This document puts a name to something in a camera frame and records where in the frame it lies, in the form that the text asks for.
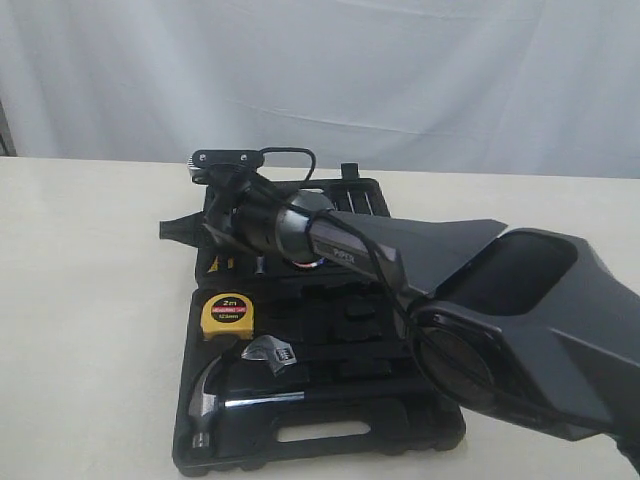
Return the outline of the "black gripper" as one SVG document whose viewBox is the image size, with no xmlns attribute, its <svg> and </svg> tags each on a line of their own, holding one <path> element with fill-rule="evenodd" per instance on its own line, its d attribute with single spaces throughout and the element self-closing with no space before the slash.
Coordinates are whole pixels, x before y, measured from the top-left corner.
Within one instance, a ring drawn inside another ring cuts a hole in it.
<svg viewBox="0 0 640 480">
<path fill-rule="evenodd" d="M 280 190 L 265 177 L 223 172 L 198 173 L 192 182 L 206 187 L 202 210 L 159 223 L 159 238 L 196 248 L 278 250 Z"/>
</svg>

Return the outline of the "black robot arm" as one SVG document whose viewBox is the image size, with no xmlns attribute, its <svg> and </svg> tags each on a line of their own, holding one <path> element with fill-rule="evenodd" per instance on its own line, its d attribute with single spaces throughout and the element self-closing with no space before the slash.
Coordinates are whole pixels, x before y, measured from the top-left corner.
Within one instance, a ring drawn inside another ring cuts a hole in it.
<svg viewBox="0 0 640 480">
<path fill-rule="evenodd" d="M 390 216 L 378 183 L 205 181 L 173 458 L 186 476 L 446 450 L 463 408 L 639 461 L 639 297 L 584 239 Z"/>
</svg>

